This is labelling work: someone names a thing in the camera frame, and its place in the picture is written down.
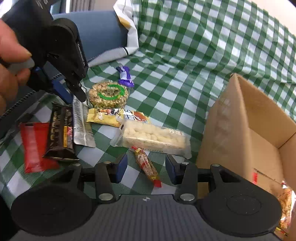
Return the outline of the person's left hand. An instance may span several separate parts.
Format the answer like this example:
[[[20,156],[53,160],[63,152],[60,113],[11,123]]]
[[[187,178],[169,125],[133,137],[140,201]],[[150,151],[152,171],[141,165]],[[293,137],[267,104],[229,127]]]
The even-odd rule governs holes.
[[[15,32],[1,21],[1,59],[9,64],[22,63],[31,56],[32,54],[18,42]],[[27,83],[29,76],[28,68],[13,74],[1,65],[1,113],[5,112],[6,104],[15,99],[18,88]]]

